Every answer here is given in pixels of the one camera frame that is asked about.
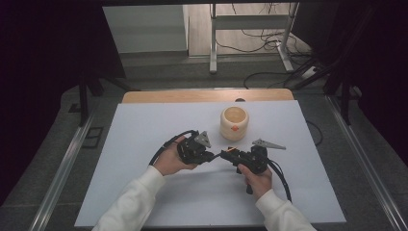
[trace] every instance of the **person's right hand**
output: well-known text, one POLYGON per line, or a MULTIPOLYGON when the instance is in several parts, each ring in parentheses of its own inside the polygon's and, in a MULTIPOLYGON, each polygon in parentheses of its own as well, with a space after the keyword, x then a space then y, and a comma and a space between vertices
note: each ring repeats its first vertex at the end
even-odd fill
POLYGON ((252 187, 256 200, 272 189, 272 172, 269 168, 258 175, 252 173, 248 167, 242 164, 238 165, 238 169, 245 176, 246 184, 252 187))

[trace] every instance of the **gray floor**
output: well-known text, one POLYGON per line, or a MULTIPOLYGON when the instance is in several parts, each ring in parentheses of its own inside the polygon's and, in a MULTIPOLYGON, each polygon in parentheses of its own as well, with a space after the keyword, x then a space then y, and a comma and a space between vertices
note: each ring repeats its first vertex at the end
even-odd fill
MULTIPOLYGON (((220 59, 217 75, 208 73, 207 59, 192 59, 180 54, 142 57, 124 55, 122 62, 127 75, 127 79, 122 81, 141 90, 242 88, 243 79, 251 73, 283 72, 276 56, 224 57, 220 59)), ((248 85, 251 88, 265 88, 285 78, 287 75, 283 74, 265 75, 251 79, 248 85)), ((80 150, 46 230, 82 230, 74 228, 73 223, 108 135, 115 107, 125 93, 123 89, 105 80, 101 80, 101 83, 105 89, 103 96, 89 97, 91 104, 99 102, 91 127, 103 127, 101 141, 95 148, 80 150)), ((295 91, 294 97, 299 101, 305 118, 313 121, 322 131, 323 142, 318 146, 319 155, 347 223, 315 226, 321 230, 394 230, 328 107, 321 92, 323 83, 324 80, 320 80, 303 90, 295 91)), ((47 138, 0 208, 1 230, 18 231, 29 228, 77 129, 80 116, 68 111, 72 104, 78 103, 76 88, 63 95, 61 110, 47 138)), ((371 126, 356 103, 351 101, 350 105, 352 127, 402 215, 408 218, 408 168, 371 126)), ((310 130, 317 141, 319 133, 314 127, 310 127, 310 130)), ((94 139, 88 139, 84 144, 92 145, 94 142, 94 139)))

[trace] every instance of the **white wall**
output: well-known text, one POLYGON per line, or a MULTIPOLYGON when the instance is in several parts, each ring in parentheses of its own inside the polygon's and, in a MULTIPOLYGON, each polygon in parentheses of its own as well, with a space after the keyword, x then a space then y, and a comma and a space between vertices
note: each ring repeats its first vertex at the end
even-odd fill
POLYGON ((119 53, 187 50, 183 6, 104 7, 103 10, 119 53))

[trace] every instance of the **cup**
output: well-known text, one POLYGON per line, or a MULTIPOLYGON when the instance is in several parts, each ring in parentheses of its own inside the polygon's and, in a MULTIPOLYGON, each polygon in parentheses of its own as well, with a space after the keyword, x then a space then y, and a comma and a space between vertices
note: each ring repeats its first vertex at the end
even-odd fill
POLYGON ((246 134, 249 114, 240 107, 229 107, 221 113, 219 131, 229 141, 239 141, 246 134))

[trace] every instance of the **person's left hand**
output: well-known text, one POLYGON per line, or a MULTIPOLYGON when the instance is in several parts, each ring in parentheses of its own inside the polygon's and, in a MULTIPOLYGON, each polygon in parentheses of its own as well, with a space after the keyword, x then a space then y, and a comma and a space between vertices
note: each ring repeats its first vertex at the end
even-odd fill
POLYGON ((182 169, 192 170, 197 167, 197 165, 186 165, 181 161, 177 151, 177 143, 183 139, 185 139, 184 136, 172 143, 162 152, 162 154, 160 154, 159 158, 153 164, 153 167, 155 167, 163 176, 174 174, 182 169))

